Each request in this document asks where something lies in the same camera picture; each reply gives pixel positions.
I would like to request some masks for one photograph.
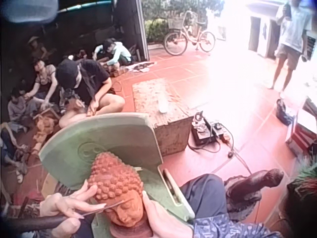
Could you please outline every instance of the bicycle wheel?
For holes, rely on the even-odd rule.
[[[181,32],[170,32],[164,37],[164,49],[172,56],[180,56],[187,49],[188,40]]]
[[[207,53],[213,50],[215,43],[216,38],[210,31],[204,31],[199,37],[199,46]]]

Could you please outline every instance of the black t-shirt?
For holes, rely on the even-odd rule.
[[[93,88],[94,95],[101,89],[104,82],[109,78],[107,71],[101,66],[100,63],[91,59],[84,59],[80,61],[82,79],[79,83],[78,88],[74,91],[80,97],[80,99],[88,106],[92,100],[89,94],[88,86],[84,80],[85,73],[91,79],[91,86]]]

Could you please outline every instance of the bicycle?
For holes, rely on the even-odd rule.
[[[187,28],[184,26],[186,16],[190,15],[190,25]],[[184,17],[174,17],[167,19],[169,29],[173,30],[164,37],[164,49],[172,56],[182,55],[188,45],[188,41],[193,45],[199,44],[200,48],[208,53],[213,50],[216,42],[214,34],[208,30],[202,31],[202,27],[206,26],[206,22],[198,22],[198,16],[192,11],[186,11]],[[193,26],[198,26],[198,31],[195,36],[193,34]]]

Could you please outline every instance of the bicycle basket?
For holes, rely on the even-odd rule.
[[[183,17],[174,17],[167,19],[168,28],[181,30],[183,28],[183,19]]]

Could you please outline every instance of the red tile floor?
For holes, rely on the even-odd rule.
[[[182,56],[171,57],[163,49],[150,51],[151,61],[157,64],[147,73],[126,73],[115,81],[118,94],[125,98],[125,112],[134,111],[132,84],[166,78],[184,102],[192,109],[203,110],[210,119],[222,122],[233,134],[234,145],[251,172],[278,168],[285,172],[282,183],[275,188],[263,189],[263,198],[246,219],[246,222],[266,222],[278,207],[285,194],[295,166],[295,156],[285,145],[287,127],[276,117],[274,104],[278,92],[268,90],[264,82],[271,80],[276,64],[254,52],[234,52],[224,42],[211,52],[188,49]],[[285,78],[286,71],[280,79]],[[294,109],[305,98],[302,82],[294,77],[286,91],[286,103]],[[222,146],[216,154],[185,151],[163,158],[178,185],[205,173],[215,173],[223,180],[249,173],[236,158],[228,159],[229,148]],[[38,162],[29,169],[24,183],[11,187],[27,194],[31,189],[41,189],[46,172]]]

